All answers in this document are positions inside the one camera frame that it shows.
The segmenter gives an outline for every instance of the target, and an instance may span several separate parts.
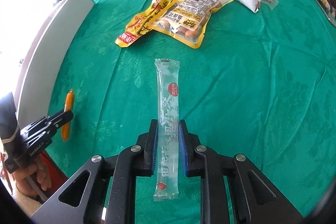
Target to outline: peanut snack bag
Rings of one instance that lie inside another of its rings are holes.
[[[164,10],[172,0],[152,0],[152,4],[142,13],[136,14],[126,25],[125,32],[118,36],[115,43],[120,47],[128,47],[139,37],[152,30],[148,22],[153,16]]]
[[[233,0],[173,0],[165,10],[154,16],[150,27],[181,41],[192,48],[199,48],[211,12]]]

